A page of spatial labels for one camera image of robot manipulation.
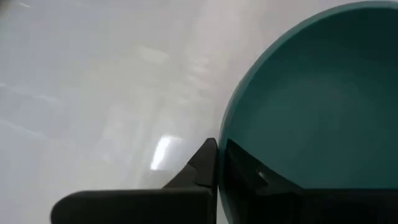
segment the black plastic object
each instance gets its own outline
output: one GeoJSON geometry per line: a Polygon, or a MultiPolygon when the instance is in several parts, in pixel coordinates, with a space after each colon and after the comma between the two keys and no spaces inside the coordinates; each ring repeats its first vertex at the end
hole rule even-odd
{"type": "Polygon", "coordinates": [[[303,189],[232,140],[225,166],[234,224],[398,223],[398,190],[303,189]]]}
{"type": "Polygon", "coordinates": [[[84,191],[53,207],[53,224],[216,223],[217,155],[207,139],[187,165],[157,190],[84,191]]]}

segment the white surface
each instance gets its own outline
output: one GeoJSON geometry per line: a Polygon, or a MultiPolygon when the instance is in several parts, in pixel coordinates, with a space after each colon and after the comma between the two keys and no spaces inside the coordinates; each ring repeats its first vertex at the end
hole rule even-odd
{"type": "Polygon", "coordinates": [[[218,137],[258,56],[345,2],[3,0],[0,223],[49,223],[78,190],[163,186],[218,137]]]}

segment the teal bowl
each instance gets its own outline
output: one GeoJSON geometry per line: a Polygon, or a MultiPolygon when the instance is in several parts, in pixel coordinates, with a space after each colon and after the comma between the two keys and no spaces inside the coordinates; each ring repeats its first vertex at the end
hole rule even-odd
{"type": "Polygon", "coordinates": [[[397,4],[339,6],[284,34],[229,102],[221,166],[228,139],[303,188],[398,188],[397,4]]]}

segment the white floor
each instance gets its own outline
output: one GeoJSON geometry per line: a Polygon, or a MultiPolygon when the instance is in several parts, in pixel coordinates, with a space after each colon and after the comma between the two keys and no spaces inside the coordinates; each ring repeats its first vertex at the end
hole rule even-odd
{"type": "Polygon", "coordinates": [[[78,190],[163,186],[218,137],[258,56],[346,2],[2,0],[0,223],[50,223],[78,190]]]}

